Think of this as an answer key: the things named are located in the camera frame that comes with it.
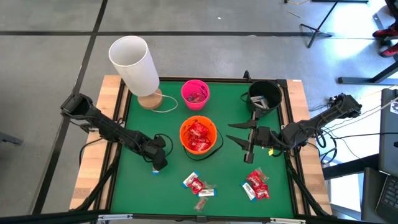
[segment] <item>green table surface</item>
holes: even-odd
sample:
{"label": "green table surface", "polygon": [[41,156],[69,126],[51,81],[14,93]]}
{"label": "green table surface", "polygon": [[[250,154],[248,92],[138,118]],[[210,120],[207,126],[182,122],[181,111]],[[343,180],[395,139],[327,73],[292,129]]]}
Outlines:
{"label": "green table surface", "polygon": [[[243,139],[248,137],[248,130],[230,128],[227,124],[242,123],[251,117],[245,103],[239,99],[249,85],[208,83],[210,99],[200,111],[191,111],[185,106],[181,97],[182,85],[183,82],[160,83],[163,94],[173,96],[178,101],[178,108],[169,113],[145,110],[139,106],[135,96],[131,98],[126,128],[139,130],[152,138],[157,133],[167,134],[174,142],[174,150],[167,157],[169,164],[159,175],[153,175],[151,163],[146,163],[141,156],[123,148],[111,212],[292,218],[284,157],[269,156],[268,149],[256,146],[253,164],[246,164],[243,162],[244,151],[225,136],[229,134]],[[164,98],[158,110],[167,110],[174,104],[173,100]],[[224,146],[204,161],[190,160],[179,139],[181,124],[194,115],[210,118],[224,137]],[[279,132],[277,111],[261,118],[259,125]],[[219,134],[215,147],[220,144]],[[269,177],[266,183],[271,198],[250,202],[240,184],[258,167]],[[182,181],[194,170],[200,173],[200,180],[215,184],[217,189],[217,196],[208,197],[202,212],[193,209],[199,198],[193,195],[191,189],[182,187]]]}

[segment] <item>concrete floor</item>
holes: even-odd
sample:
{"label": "concrete floor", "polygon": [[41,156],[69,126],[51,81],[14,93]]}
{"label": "concrete floor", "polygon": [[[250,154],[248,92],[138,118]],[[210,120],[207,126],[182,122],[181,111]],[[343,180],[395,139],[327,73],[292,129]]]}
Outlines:
{"label": "concrete floor", "polygon": [[[0,0],[0,31],[91,31],[100,5],[100,0]],[[107,5],[100,31],[300,32],[300,23],[317,26],[331,5],[307,2],[295,6],[261,0],[113,0]],[[384,26],[393,22],[383,5],[377,0],[369,4],[339,3],[323,27],[336,35],[317,39],[311,49],[306,48],[308,37],[143,38],[161,76],[242,77],[249,70],[255,78],[301,79],[308,106],[313,108],[341,92],[360,98],[382,88],[339,85],[336,78],[372,77],[394,62],[378,56],[379,46],[371,38],[377,29],[374,13]],[[108,60],[108,49],[117,38],[96,39],[81,87],[81,92],[95,101],[103,75],[117,74]],[[88,39],[0,35],[0,131],[24,140],[22,146],[0,144],[0,216],[30,212],[61,120],[59,106],[73,88]],[[373,99],[363,103],[372,108],[379,102]],[[78,172],[78,150],[85,141],[83,131],[70,127],[44,212],[68,209]],[[352,150],[355,144],[350,143]],[[363,152],[360,156],[374,152],[356,150]],[[352,159],[347,150],[339,150],[339,161]]]}

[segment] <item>white cylindrical container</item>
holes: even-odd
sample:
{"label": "white cylindrical container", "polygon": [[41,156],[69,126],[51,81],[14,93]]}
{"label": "white cylindrical container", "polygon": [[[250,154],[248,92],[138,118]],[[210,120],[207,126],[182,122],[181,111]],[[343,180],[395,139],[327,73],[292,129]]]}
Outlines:
{"label": "white cylindrical container", "polygon": [[144,39],[136,36],[118,39],[109,49],[109,59],[132,94],[149,96],[159,87],[159,76]]}

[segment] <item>black cup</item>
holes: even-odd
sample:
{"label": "black cup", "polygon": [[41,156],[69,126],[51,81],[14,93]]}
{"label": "black cup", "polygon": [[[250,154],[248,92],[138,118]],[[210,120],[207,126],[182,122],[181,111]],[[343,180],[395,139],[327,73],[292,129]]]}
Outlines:
{"label": "black cup", "polygon": [[[268,108],[264,109],[259,104],[254,103],[251,99],[254,96],[264,96],[268,103]],[[248,97],[246,98],[246,105],[248,106],[249,111],[253,112],[256,108],[259,108],[261,110],[261,114],[266,115],[277,108],[281,102],[282,92],[275,83],[267,80],[259,80],[250,85]]]}

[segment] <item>wooden table edge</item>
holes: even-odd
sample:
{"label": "wooden table edge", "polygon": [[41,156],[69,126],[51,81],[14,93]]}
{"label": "wooden table edge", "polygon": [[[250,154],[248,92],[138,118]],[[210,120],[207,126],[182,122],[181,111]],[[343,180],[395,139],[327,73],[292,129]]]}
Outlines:
{"label": "wooden table edge", "polygon": [[[96,106],[102,111],[102,113],[110,118],[113,117],[113,113],[115,111],[120,82],[121,77],[119,75],[105,75],[101,90],[99,92]],[[301,80],[287,80],[287,87],[294,121],[309,119],[310,114]],[[125,87],[123,90],[122,103],[119,110],[119,118],[123,116],[127,92],[128,89]],[[284,123],[287,124],[287,108],[285,105],[282,105],[282,113],[284,114]],[[87,142],[90,142],[96,138],[99,138],[98,133],[90,133],[88,135]],[[102,163],[104,161],[105,148],[106,141],[99,141],[85,149],[70,203],[71,209],[79,206],[97,184],[101,173]],[[116,150],[116,144],[113,144],[112,146],[111,159],[113,158],[114,150]],[[317,150],[312,146],[305,146],[301,150],[300,157],[302,160],[302,167],[307,188],[312,193],[315,200],[322,206],[322,208],[331,214],[331,207]],[[99,205],[100,208],[105,208],[108,190],[109,181],[104,186]],[[298,212],[303,214],[301,193],[296,185],[295,194],[297,198]]]}

